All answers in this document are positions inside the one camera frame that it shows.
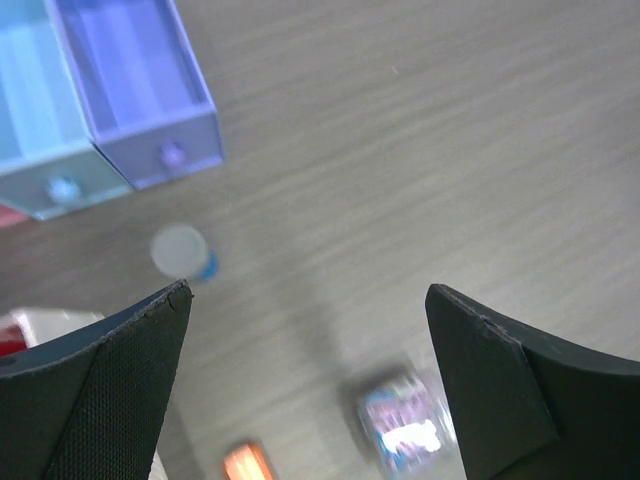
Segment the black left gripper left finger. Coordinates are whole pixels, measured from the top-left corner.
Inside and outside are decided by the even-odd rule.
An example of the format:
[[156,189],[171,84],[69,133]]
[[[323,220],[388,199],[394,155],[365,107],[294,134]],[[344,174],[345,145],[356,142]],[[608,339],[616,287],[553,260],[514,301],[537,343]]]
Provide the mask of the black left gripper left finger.
[[177,281],[1,359],[4,479],[146,479],[192,304]]

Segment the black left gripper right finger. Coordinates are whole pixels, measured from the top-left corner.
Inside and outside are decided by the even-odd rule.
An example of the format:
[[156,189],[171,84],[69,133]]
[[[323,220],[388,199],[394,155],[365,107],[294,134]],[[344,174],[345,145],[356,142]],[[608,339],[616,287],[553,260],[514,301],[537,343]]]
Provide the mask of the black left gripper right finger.
[[428,326],[469,479],[636,479],[639,364],[443,284]]

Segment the pink drawer box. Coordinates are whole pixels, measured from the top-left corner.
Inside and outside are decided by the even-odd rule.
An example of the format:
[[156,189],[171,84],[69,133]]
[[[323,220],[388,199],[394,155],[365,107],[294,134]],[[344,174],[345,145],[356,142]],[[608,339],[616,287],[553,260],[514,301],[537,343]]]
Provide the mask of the pink drawer box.
[[32,218],[23,212],[6,205],[0,205],[0,228],[9,228],[24,222],[31,221]]

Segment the light blue drawer box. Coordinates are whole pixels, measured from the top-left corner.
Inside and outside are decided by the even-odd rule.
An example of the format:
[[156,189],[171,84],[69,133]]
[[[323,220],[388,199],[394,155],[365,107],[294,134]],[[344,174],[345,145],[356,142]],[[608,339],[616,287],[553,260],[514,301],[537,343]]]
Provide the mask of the light blue drawer box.
[[45,221],[131,190],[92,142],[47,2],[2,2],[2,205]]

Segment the purple drawer box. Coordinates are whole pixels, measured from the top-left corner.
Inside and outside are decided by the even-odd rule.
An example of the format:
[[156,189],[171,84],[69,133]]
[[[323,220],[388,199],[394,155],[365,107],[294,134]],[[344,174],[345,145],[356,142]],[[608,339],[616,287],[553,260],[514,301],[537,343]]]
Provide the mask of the purple drawer box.
[[217,109],[172,1],[54,1],[93,143],[137,189],[219,165]]

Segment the white red box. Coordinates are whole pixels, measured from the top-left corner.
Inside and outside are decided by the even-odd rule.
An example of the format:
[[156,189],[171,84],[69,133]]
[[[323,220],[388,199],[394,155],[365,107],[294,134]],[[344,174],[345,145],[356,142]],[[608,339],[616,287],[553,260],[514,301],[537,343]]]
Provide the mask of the white red box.
[[46,343],[102,320],[96,312],[18,308],[1,316],[1,356]]

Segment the orange highlighter marker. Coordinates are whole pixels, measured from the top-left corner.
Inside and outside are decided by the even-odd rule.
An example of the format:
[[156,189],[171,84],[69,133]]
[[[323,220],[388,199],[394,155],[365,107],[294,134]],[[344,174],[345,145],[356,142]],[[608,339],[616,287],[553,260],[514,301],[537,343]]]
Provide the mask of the orange highlighter marker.
[[223,469],[228,480],[276,479],[263,448],[253,440],[232,447],[224,457]]

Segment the blue glue bottle grey cap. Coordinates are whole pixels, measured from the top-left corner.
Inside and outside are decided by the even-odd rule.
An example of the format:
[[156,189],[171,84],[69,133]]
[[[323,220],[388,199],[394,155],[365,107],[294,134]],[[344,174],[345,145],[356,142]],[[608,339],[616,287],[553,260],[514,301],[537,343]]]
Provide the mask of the blue glue bottle grey cap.
[[203,282],[212,279],[219,262],[203,235],[184,223],[169,224],[152,237],[150,255],[166,277]]

